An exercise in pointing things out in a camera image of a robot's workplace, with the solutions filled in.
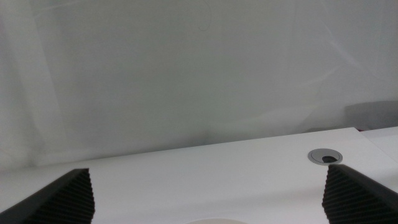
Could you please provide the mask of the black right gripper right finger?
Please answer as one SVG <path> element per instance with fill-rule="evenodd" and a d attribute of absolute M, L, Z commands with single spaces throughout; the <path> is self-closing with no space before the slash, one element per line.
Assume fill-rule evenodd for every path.
<path fill-rule="evenodd" d="M 397 224 L 397 192 L 346 165 L 328 166 L 322 207 L 333 224 Z"/>

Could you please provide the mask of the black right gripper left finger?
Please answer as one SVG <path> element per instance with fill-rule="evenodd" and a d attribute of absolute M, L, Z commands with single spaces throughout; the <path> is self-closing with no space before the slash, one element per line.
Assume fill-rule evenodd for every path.
<path fill-rule="evenodd" d="M 73 169 L 1 212 L 1 223 L 90 224 L 94 214 L 90 170 Z"/>

